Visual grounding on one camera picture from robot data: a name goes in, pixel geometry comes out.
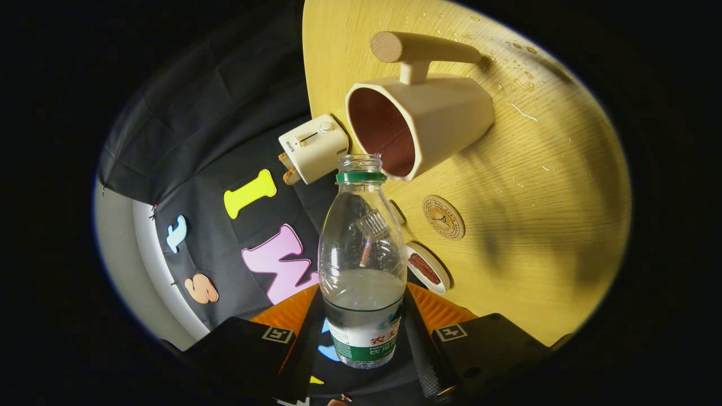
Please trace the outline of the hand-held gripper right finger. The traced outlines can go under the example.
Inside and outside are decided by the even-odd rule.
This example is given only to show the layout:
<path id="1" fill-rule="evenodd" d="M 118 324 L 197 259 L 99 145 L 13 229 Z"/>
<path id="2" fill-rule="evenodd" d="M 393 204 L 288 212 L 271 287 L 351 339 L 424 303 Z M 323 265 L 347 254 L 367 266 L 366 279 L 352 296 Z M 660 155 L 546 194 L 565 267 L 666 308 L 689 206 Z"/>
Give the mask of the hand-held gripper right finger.
<path id="1" fill-rule="evenodd" d="M 474 315 L 409 283 L 404 328 L 428 403 L 467 403 L 526 375 L 556 349 L 505 316 Z"/>

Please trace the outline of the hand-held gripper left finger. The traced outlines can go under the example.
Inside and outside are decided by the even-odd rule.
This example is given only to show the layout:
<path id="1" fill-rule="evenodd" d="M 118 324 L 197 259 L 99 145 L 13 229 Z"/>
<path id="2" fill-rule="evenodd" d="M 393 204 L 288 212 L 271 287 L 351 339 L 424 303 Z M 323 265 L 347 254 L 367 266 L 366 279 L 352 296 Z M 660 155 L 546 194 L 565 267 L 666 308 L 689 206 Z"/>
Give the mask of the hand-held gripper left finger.
<path id="1" fill-rule="evenodd" d="M 250 320 L 226 319 L 180 357 L 237 395 L 301 403 L 309 393 L 323 314 L 322 294 L 313 285 Z"/>

